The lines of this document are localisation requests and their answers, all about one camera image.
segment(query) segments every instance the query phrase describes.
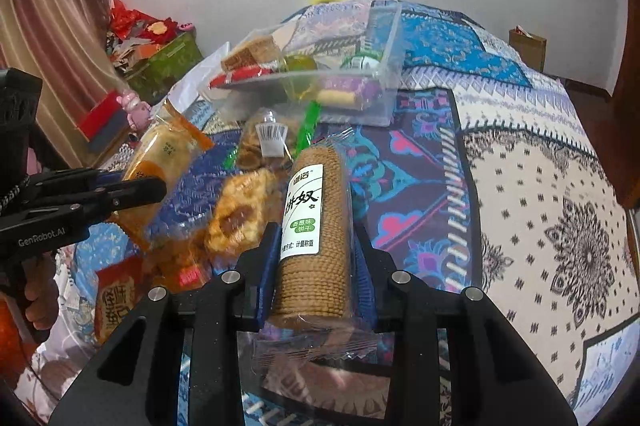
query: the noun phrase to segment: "pink toy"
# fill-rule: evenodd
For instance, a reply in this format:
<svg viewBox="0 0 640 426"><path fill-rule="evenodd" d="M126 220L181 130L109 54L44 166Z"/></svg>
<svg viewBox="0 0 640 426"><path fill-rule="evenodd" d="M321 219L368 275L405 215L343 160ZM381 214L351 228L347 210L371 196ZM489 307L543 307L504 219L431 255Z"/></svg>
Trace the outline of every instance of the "pink toy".
<svg viewBox="0 0 640 426"><path fill-rule="evenodd" d="M140 99L138 93L130 89L124 89L122 96L116 101L127 113L129 127L134 132L144 132L149 126L151 106Z"/></svg>

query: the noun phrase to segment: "clear plastic bin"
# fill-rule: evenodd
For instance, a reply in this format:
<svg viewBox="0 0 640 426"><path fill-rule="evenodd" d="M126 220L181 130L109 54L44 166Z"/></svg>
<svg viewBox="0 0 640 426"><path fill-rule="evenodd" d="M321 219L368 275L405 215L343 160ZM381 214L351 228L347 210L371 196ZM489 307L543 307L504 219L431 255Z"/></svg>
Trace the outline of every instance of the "clear plastic bin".
<svg viewBox="0 0 640 426"><path fill-rule="evenodd" d="M221 114L251 114L260 106L316 100L322 105L321 121L386 127L396 105L404 61L400 17L399 4L362 6L326 10L252 31L239 46L272 34L282 51L280 70L287 71L232 81L218 88L210 88L207 81L200 93ZM305 70L308 63L318 68ZM292 70L296 64L303 70Z"/></svg>

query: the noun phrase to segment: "metal screw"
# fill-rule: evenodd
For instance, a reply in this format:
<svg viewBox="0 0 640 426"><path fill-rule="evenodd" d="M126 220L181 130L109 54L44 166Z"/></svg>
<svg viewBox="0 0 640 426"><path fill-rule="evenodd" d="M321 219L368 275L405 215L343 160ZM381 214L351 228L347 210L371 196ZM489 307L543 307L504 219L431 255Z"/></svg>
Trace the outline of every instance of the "metal screw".
<svg viewBox="0 0 640 426"><path fill-rule="evenodd" d="M225 271L222 273L222 281L224 283L236 283L240 279L240 273L237 271Z"/></svg>
<svg viewBox="0 0 640 426"><path fill-rule="evenodd" d="M160 301L166 296L166 289L164 287L154 287L149 291L148 297L151 301Z"/></svg>
<svg viewBox="0 0 640 426"><path fill-rule="evenodd" d="M396 283L409 283L411 275L406 271L395 271L391 275L391 279Z"/></svg>
<svg viewBox="0 0 640 426"><path fill-rule="evenodd" d="M480 301L484 293L478 289L478 287L467 287L465 289L465 296L471 301Z"/></svg>

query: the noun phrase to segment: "curtain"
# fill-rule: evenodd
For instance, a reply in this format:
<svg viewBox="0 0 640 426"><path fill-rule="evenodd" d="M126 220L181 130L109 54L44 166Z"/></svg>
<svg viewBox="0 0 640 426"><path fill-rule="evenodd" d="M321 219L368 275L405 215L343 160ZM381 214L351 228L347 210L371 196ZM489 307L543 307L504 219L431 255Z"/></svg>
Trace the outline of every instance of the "curtain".
<svg viewBox="0 0 640 426"><path fill-rule="evenodd" d="M70 167L95 160L77 125L124 84L104 51L108 0L0 0L0 62L43 79L36 120Z"/></svg>

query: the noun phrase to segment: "green storage bin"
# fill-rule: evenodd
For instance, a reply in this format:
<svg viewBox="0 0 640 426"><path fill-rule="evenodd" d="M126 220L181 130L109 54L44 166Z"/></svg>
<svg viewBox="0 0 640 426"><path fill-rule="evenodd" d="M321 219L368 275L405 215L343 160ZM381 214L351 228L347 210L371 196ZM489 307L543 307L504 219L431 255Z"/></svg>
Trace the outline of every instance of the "green storage bin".
<svg viewBox="0 0 640 426"><path fill-rule="evenodd" d="M143 101L155 105L200 61L202 53L193 36L183 32L151 58L136 64L125 79Z"/></svg>

